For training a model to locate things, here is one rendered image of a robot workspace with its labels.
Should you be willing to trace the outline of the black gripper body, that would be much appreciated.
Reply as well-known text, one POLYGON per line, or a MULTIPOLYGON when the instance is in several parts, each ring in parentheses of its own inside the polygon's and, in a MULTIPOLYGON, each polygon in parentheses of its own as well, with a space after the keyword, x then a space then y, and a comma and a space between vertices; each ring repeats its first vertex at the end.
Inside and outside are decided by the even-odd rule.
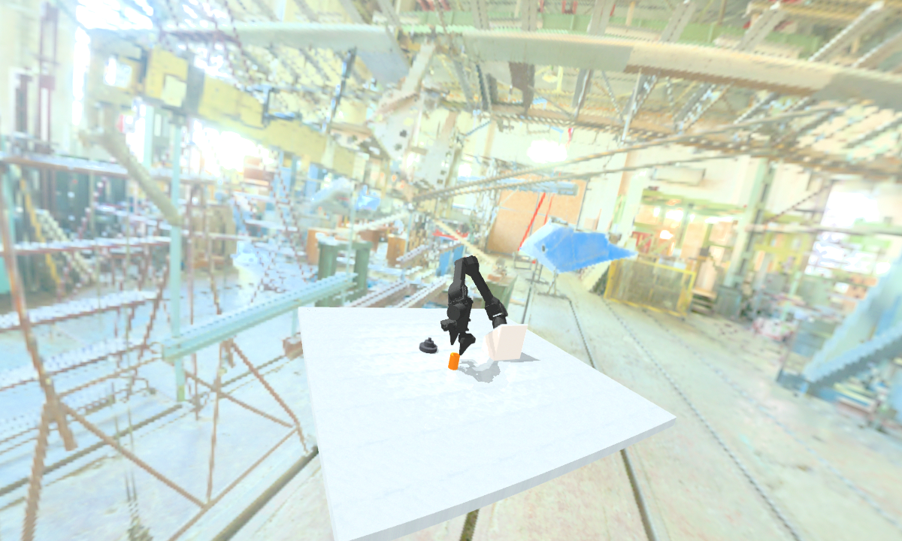
POLYGON ((462 316, 460 319, 458 319, 458 322, 459 322, 460 328, 458 330, 456 330, 456 332, 458 332, 460 334, 458 336, 460 343, 475 343, 476 342, 475 336, 473 336, 473 334, 471 334, 471 333, 465 333, 466 331, 469 331, 468 323, 471 322, 471 317, 470 316, 462 316))

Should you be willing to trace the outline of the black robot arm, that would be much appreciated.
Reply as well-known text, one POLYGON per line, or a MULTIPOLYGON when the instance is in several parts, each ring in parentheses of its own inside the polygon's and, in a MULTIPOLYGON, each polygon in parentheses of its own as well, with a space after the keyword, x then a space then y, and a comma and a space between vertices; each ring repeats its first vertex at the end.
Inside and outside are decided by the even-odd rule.
POLYGON ((493 330, 499 328, 500 325, 508 325, 506 311, 504 305, 493 297, 488 285, 479 272, 480 265, 476 256, 468 256, 454 261, 455 270, 453 282, 448 290, 448 309, 446 314, 448 319, 440 321, 441 329, 444 332, 448 330, 458 330, 460 328, 458 319, 462 316, 471 316, 472 299, 468 297, 468 287, 465 285, 465 274, 471 275, 471 278, 477 286, 480 294, 485 301, 485 311, 488 313, 489 321, 492 321, 493 330), (503 313, 496 316, 497 314, 503 313))

